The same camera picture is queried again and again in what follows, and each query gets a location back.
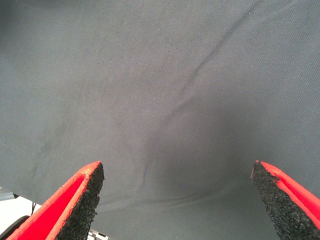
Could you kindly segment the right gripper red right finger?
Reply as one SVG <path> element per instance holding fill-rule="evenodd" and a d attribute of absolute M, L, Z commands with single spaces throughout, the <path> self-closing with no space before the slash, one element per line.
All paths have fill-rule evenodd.
<path fill-rule="evenodd" d="M 320 238 L 320 199 L 276 166 L 257 160 L 251 180 L 281 240 Z"/>

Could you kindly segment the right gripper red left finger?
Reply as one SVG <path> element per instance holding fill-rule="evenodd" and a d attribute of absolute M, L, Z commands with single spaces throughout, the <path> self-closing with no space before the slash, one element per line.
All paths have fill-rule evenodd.
<path fill-rule="evenodd" d="M 29 217 L 6 232 L 8 240 L 86 240 L 104 181 L 103 164 L 89 163 L 68 179 Z"/>

